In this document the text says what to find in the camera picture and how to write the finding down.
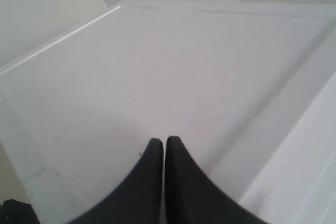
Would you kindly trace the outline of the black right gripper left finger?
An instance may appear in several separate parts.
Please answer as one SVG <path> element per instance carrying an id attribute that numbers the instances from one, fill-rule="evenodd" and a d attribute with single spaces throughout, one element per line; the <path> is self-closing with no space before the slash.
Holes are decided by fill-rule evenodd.
<path id="1" fill-rule="evenodd" d="M 71 223 L 159 223 L 162 181 L 163 143 L 152 138 L 118 187 Z"/>

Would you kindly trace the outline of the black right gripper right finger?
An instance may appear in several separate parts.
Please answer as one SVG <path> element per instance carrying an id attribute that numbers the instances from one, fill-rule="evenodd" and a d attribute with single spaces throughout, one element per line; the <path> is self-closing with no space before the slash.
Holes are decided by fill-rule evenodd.
<path id="1" fill-rule="evenodd" d="M 178 136 L 166 142 L 164 179 L 168 223 L 252 223 L 250 213 L 211 182 Z"/>

